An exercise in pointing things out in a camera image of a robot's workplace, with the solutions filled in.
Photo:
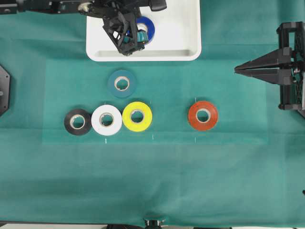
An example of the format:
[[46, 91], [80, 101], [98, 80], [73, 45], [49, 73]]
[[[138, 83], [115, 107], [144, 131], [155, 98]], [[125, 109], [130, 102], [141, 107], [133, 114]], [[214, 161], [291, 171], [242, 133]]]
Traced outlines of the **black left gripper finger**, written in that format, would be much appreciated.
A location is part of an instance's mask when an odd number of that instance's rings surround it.
[[148, 34], [145, 31], [139, 31], [137, 32], [137, 42], [142, 44], [148, 43]]

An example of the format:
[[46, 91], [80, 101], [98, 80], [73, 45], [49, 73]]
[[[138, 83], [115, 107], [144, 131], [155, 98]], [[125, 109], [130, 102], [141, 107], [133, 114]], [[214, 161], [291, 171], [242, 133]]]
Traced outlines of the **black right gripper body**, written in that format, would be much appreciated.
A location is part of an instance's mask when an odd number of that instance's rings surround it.
[[278, 34], [279, 48], [290, 49], [289, 62], [281, 64], [281, 69], [290, 71], [292, 80], [289, 85], [280, 86], [281, 110], [305, 109], [305, 23], [286, 22], [276, 30]]

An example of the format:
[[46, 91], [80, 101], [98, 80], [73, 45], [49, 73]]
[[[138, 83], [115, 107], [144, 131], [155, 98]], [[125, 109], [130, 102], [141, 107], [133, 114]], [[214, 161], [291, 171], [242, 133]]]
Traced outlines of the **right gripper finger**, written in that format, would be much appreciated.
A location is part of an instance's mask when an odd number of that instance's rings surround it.
[[290, 69], [234, 69], [235, 73], [253, 77], [271, 84], [291, 85], [292, 72]]
[[281, 67], [290, 64], [291, 58], [292, 48], [284, 47], [282, 49], [274, 50], [257, 59], [245, 62], [242, 65], [236, 66], [234, 70], [237, 72], [241, 70]]

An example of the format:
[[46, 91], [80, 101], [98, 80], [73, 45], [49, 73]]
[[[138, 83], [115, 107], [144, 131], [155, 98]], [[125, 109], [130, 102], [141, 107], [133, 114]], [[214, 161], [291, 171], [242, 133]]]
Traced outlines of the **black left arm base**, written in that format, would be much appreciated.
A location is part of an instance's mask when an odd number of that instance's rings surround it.
[[0, 66], [0, 116], [8, 109], [10, 104], [10, 74]]

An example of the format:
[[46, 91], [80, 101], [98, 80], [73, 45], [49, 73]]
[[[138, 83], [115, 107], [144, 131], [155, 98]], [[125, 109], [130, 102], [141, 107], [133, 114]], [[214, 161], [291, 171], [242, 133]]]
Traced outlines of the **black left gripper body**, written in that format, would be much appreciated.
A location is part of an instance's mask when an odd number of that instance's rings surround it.
[[132, 18], [136, 18], [134, 13], [129, 12], [123, 14], [119, 11], [116, 17], [103, 19], [103, 29], [117, 48], [118, 52], [125, 56], [141, 51], [145, 47], [145, 45], [139, 44], [136, 41], [132, 41], [128, 44], [123, 43], [124, 35], [129, 28]]

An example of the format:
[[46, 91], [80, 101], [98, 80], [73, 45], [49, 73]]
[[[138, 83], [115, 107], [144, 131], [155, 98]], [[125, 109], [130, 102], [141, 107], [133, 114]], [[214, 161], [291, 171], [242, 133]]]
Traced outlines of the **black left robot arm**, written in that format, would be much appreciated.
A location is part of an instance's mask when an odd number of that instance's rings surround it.
[[129, 56], [143, 50], [149, 42], [148, 34], [137, 26], [137, 19], [142, 15], [141, 7], [162, 11], [167, 8], [167, 4], [164, 0], [2, 0], [0, 13], [79, 13], [99, 18], [103, 20], [103, 29], [118, 52]]

